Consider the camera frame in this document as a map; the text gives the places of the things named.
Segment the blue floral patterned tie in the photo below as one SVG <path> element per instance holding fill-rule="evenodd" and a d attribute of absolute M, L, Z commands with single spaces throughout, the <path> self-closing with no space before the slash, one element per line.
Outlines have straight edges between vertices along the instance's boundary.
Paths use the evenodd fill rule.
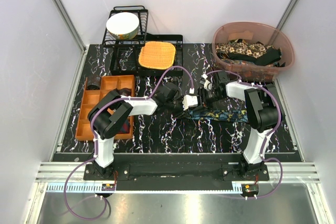
<path fill-rule="evenodd" d="M 247 110 L 210 110 L 202 112 L 190 112 L 185 116 L 193 120 L 212 120 L 222 122 L 248 123 Z"/>

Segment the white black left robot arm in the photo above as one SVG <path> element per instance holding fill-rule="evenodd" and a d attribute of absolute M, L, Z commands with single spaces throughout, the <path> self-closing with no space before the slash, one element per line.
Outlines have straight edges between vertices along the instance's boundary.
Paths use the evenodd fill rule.
<path fill-rule="evenodd" d="M 158 86 L 151 97 L 130 97 L 129 93 L 128 89 L 108 92 L 88 114 L 95 146 L 91 173 L 103 180 L 113 175 L 114 137 L 125 131 L 124 125 L 129 117 L 154 115 L 164 110 L 183 110 L 179 88 L 171 82 Z"/>

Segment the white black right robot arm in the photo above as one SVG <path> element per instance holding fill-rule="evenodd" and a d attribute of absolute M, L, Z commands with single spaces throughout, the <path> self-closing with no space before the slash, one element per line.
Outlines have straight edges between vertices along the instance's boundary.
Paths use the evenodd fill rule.
<path fill-rule="evenodd" d="M 238 163 L 238 173 L 242 179 L 250 180 L 263 169 L 266 147 L 284 118 L 283 108 L 273 84 L 261 86 L 243 82 L 236 73 L 234 75 L 238 79 L 233 81 L 228 78 L 229 73 L 231 72 L 214 70 L 202 75 L 201 87 L 198 88 L 200 111 L 196 115 L 223 121 L 231 114 L 214 109 L 215 102 L 233 98 L 245 103 L 247 123 L 251 130 Z"/>

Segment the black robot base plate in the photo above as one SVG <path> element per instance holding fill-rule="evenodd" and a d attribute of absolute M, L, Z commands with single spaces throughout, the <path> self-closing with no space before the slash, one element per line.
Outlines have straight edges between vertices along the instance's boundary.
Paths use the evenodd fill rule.
<path fill-rule="evenodd" d="M 127 181 L 138 177 L 210 177 L 224 181 L 259 181 L 270 179 L 264 165 L 256 173 L 242 175 L 237 164 L 230 163 L 115 163 L 107 168 L 98 168 L 93 164 L 85 166 L 84 180 Z"/>

